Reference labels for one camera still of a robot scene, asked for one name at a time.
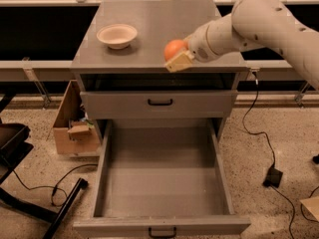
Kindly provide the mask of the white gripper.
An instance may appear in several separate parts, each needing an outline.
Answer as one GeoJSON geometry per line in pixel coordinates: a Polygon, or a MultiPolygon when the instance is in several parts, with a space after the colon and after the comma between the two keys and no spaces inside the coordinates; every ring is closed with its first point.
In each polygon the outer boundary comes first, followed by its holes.
{"type": "Polygon", "coordinates": [[[192,66],[193,59],[208,63],[219,56],[210,48],[208,43],[208,25],[198,27],[187,37],[189,51],[179,52],[165,63],[165,67],[171,72],[180,72],[192,66]]]}

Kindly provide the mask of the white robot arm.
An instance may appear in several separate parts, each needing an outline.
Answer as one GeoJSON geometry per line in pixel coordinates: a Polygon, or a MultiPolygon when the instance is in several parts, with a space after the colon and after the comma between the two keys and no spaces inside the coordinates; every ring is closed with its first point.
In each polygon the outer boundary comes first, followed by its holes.
{"type": "Polygon", "coordinates": [[[319,32],[298,21],[280,0],[236,0],[231,13],[181,40],[165,67],[171,72],[208,63],[231,52],[268,48],[310,86],[319,89],[319,32]]]}

